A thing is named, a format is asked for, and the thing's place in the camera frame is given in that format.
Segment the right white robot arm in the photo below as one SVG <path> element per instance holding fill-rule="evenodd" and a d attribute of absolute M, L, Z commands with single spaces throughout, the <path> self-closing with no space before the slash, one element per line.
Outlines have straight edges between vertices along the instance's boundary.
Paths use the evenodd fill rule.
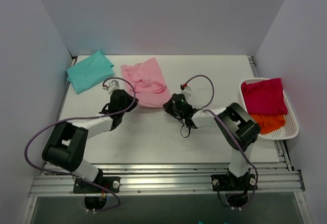
<path fill-rule="evenodd" d="M 261 128 L 238 103 L 215 110 L 196 109 L 184 94 L 173 94 L 163 108 L 188 129 L 218 127 L 232 147 L 227 184 L 234 190 L 245 184 L 244 175 L 249 171 L 251 151 Z"/>

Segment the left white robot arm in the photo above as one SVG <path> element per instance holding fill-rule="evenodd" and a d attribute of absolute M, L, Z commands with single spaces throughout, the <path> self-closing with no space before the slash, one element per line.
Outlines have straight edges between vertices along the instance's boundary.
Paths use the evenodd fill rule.
<path fill-rule="evenodd" d="M 87 140 L 116 129 L 124 114 L 132 111 L 137 104 L 137 98 L 123 89 L 116 89 L 111 93 L 110 102 L 95 118 L 55 125 L 43 149 L 43 160 L 85 179 L 84 186 L 91 193 L 99 192 L 103 187 L 103 172 L 84 159 Z"/>

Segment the pink t-shirt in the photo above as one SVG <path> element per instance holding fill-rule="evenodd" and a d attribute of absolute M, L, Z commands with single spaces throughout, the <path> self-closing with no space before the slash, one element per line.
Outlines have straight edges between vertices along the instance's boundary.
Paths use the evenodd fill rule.
<path fill-rule="evenodd" d="M 134 87 L 127 85 L 127 91 L 136 93 L 138 104 L 147 108 L 162 108 L 171 98 L 169 89 L 156 58 L 150 58 L 133 66 L 121 66 L 122 78 Z"/>

